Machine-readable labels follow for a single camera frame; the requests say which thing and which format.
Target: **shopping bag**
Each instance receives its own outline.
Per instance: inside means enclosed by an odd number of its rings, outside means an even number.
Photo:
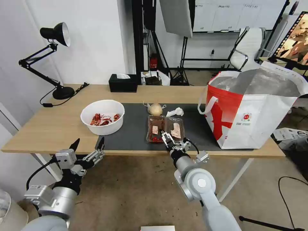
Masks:
[[[223,71],[211,79],[206,107],[198,111],[222,149],[258,149],[280,124],[296,99],[308,94],[300,74],[263,62],[256,70]]]

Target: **chair armrest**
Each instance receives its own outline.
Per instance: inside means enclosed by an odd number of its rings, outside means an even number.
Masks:
[[[234,49],[233,52],[237,52],[237,53],[240,53],[241,55],[244,55],[244,56],[245,56],[245,61],[244,61],[243,65],[241,66],[241,68],[239,69],[239,71],[241,71],[241,69],[245,66],[245,64],[246,64],[247,61],[248,61],[248,55],[246,55],[245,53],[243,53],[243,52],[241,52],[241,51],[239,51],[239,50],[236,50],[236,49]]]

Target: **monitor screen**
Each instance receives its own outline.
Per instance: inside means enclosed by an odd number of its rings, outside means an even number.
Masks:
[[[283,61],[292,60],[299,65],[308,65],[308,12],[302,12],[274,56]]]

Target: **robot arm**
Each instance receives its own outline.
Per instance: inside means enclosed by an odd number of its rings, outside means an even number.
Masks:
[[[56,162],[62,170],[62,179],[53,188],[46,185],[31,185],[25,194],[37,206],[42,216],[28,223],[22,231],[67,231],[75,206],[75,198],[80,193],[81,179],[87,169],[94,167],[102,160],[104,153],[104,137],[97,149],[84,157],[77,159],[76,149],[79,139],[69,149],[63,149],[56,154]]]
[[[230,210],[221,205],[215,195],[216,183],[214,177],[205,169],[199,167],[206,163],[209,154],[201,151],[195,160],[186,153],[191,141],[184,138],[175,143],[169,133],[161,131],[162,139],[170,151],[173,164],[177,168],[174,177],[189,201],[199,200],[202,204],[203,219],[211,231],[240,231],[240,227]]]

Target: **desk lamp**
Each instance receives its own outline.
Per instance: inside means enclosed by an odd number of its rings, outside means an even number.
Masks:
[[[71,98],[75,94],[73,88],[63,87],[59,81],[53,80],[31,67],[32,64],[57,51],[58,44],[55,43],[55,40],[64,46],[70,46],[71,39],[69,36],[67,25],[64,22],[61,22],[57,24],[54,28],[41,28],[39,32],[43,38],[47,39],[48,42],[50,42],[50,44],[47,47],[39,50],[38,52],[30,55],[29,57],[19,60],[19,65],[54,85],[56,87],[56,90],[52,93],[52,96],[55,99]],[[34,57],[49,48],[52,49],[52,51],[50,51],[49,53],[44,54],[40,57]]]

